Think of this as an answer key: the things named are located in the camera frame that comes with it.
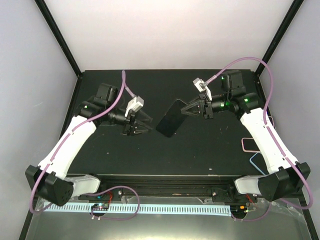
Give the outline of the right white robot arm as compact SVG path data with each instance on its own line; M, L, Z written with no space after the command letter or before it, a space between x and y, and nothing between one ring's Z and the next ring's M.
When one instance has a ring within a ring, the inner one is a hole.
M214 113L230 111L248 130L267 167L267 175L243 176L228 187L228 198L240 201L246 194L259 195L269 202L297 193L306 186L311 172L306 162L300 163L288 150L263 110L260 97L247 93L239 70L221 76L223 94L212 95L206 83L196 78L193 84L199 96L181 109L189 116L211 119Z

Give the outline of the black phone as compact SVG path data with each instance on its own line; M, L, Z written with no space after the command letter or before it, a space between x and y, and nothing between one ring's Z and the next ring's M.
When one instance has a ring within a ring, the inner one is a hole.
M184 101L176 99L157 124L155 130L165 137L171 138L188 117L181 112L181 109L186 106L187 104Z

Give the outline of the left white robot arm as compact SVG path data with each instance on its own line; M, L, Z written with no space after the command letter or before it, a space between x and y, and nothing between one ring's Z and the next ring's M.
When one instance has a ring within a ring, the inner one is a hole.
M116 107L123 91L130 89L124 84L121 88L102 83L96 95L79 105L79 109L52 151L37 165L25 170L27 182L33 195L37 195L57 206L65 205L71 198L91 194L95 199L103 199L108 192L106 185L94 175L67 177L68 170L76 155L102 123L122 127L122 134L134 136L147 133L151 127L138 119L144 100L131 94L132 99L126 109Z

